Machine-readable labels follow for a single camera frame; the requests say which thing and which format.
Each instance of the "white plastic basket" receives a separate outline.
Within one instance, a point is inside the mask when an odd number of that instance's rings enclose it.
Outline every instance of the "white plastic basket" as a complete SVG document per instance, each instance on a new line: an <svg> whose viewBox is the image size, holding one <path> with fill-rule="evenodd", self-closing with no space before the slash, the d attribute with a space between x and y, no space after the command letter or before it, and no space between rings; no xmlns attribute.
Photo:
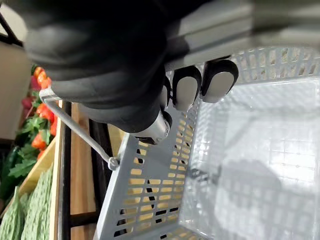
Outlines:
<svg viewBox="0 0 320 240"><path fill-rule="evenodd" d="M126 135L98 239L319 239L319 55L257 48L217 104L169 107L168 138Z"/></svg>

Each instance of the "tomato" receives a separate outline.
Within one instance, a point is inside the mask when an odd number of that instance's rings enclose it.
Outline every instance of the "tomato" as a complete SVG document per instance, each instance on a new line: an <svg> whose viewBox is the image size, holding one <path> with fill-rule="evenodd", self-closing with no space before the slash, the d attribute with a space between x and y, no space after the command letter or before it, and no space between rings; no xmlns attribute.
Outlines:
<svg viewBox="0 0 320 240"><path fill-rule="evenodd" d="M34 76L36 79L38 79L39 74L40 74L41 72L44 72L44 69L43 69L42 67L40 67L40 66L37 66L37 67L35 68L35 70L34 70L33 76Z"/></svg>
<svg viewBox="0 0 320 240"><path fill-rule="evenodd" d="M45 105L44 103L41 103L35 111L37 114L39 114L40 118L48 119L50 123L53 123L55 121L55 115L50 109Z"/></svg>
<svg viewBox="0 0 320 240"><path fill-rule="evenodd" d="M44 154L45 150L41 150L40 153L38 154L38 157L36 158L36 160L38 161L41 156Z"/></svg>
<svg viewBox="0 0 320 240"><path fill-rule="evenodd" d="M46 142L42 139L41 132L39 132L33 139L31 146L35 149L44 150L47 146Z"/></svg>
<svg viewBox="0 0 320 240"><path fill-rule="evenodd" d="M43 82L47 81L47 74L45 71L42 71L39 73L39 76L37 77L37 82L41 86Z"/></svg>
<svg viewBox="0 0 320 240"><path fill-rule="evenodd" d="M51 78L47 77L46 79L44 79L41 83L41 89L46 89L49 86L51 86Z"/></svg>
<svg viewBox="0 0 320 240"><path fill-rule="evenodd" d="M52 123L50 127L50 134L53 136L56 136L57 134L57 124L58 124L58 117L54 115L54 122Z"/></svg>

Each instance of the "red tomato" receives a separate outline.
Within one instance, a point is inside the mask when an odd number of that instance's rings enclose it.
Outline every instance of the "red tomato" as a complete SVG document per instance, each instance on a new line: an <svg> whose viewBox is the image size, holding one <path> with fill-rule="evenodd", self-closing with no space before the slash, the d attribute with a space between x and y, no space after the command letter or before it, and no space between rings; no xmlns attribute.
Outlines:
<svg viewBox="0 0 320 240"><path fill-rule="evenodd" d="M39 114L40 118L48 119L50 123L53 123L55 121L55 115L52 111L45 105L44 103L41 103L35 111L37 114Z"/></svg>
<svg viewBox="0 0 320 240"><path fill-rule="evenodd" d="M41 72L44 72L44 69L40 66L37 66L33 73L33 76L35 77L35 79L38 79L38 76Z"/></svg>
<svg viewBox="0 0 320 240"><path fill-rule="evenodd" d="M40 153L38 154L38 157L36 158L36 160L38 161L41 156L44 154L45 150L41 150Z"/></svg>
<svg viewBox="0 0 320 240"><path fill-rule="evenodd" d="M42 139L41 132L39 132L33 139L31 146L35 149L44 150L47 146L46 142Z"/></svg>

